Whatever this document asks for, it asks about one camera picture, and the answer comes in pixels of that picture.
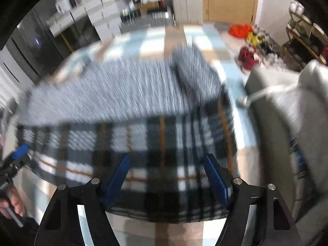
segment orange bag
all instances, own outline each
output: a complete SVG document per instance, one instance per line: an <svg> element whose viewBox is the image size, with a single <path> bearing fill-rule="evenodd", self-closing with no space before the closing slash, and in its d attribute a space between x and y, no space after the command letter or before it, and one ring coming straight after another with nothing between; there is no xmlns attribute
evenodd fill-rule
<svg viewBox="0 0 328 246"><path fill-rule="evenodd" d="M232 25L229 30L230 35L241 39L246 39L250 32L253 32L253 29L250 25L247 24L235 24Z"/></svg>

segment kitchen shelf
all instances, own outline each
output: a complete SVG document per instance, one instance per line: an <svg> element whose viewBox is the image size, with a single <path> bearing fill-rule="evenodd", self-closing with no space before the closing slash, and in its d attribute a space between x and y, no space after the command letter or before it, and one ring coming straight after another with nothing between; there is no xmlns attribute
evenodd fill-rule
<svg viewBox="0 0 328 246"><path fill-rule="evenodd" d="M292 56L292 55L288 52L288 49L286 48L286 46L283 45L282 48L283 48L283 50L285 51L285 55L288 55L289 57L291 57L291 58L297 63L297 61L295 60L294 56ZM303 70L303 68L300 66L299 63L297 63L297 65L298 65L300 71Z"/></svg>
<svg viewBox="0 0 328 246"><path fill-rule="evenodd" d="M286 27L286 32L287 34L290 34L293 36L293 38L295 38L296 40L298 40L311 54L312 56L317 59L321 64L325 65L321 59L319 58L319 56L317 56L317 54L310 48L309 45L307 45L302 38L298 37L297 34L295 32L293 32L292 30L290 30L289 28Z"/></svg>
<svg viewBox="0 0 328 246"><path fill-rule="evenodd" d="M293 16L295 16L295 17L301 19L301 20L302 20L304 23L306 23L308 26L310 26L310 27L312 27L313 29L317 30L318 33L320 34L320 36L321 36L322 38L324 38L326 41L328 41L328 37L327 37L327 35L323 35L318 29L316 29L316 28L314 27L313 23L310 24L309 22L307 22L307 21L304 19L303 16L299 16L299 15L295 14L294 12L292 12L291 10L289 10L289 14L290 14L292 20L294 20L294 19L293 19Z"/></svg>

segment refrigerator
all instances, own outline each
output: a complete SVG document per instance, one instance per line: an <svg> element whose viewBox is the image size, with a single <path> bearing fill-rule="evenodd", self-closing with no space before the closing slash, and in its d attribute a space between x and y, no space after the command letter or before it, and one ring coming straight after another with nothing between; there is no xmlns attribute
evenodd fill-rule
<svg viewBox="0 0 328 246"><path fill-rule="evenodd" d="M14 60L35 84L51 75L71 54L62 38L54 38L46 25L57 12L55 3L55 0L40 0L6 43Z"/></svg>

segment kitchen cabinet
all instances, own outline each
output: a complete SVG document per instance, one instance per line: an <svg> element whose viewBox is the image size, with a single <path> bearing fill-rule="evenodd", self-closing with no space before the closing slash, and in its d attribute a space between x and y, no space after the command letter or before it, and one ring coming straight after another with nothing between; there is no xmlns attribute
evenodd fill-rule
<svg viewBox="0 0 328 246"><path fill-rule="evenodd" d="M203 24L203 0L173 0L177 24Z"/></svg>

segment gray sofa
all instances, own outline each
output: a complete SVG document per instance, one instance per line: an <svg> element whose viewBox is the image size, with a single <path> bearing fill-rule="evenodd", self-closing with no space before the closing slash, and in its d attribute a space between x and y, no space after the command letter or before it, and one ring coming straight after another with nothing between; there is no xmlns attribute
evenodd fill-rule
<svg viewBox="0 0 328 246"><path fill-rule="evenodd" d="M246 83L247 94L274 85L296 84L298 73L268 69L254 69ZM290 211L295 202L295 186L289 157L289 139L286 127L280 121L270 99L265 97L251 105L261 138L261 157L266 183L274 183L281 192ZM328 224L328 195L322 194L319 202L297 223L302 245L316 245L322 230Z"/></svg>

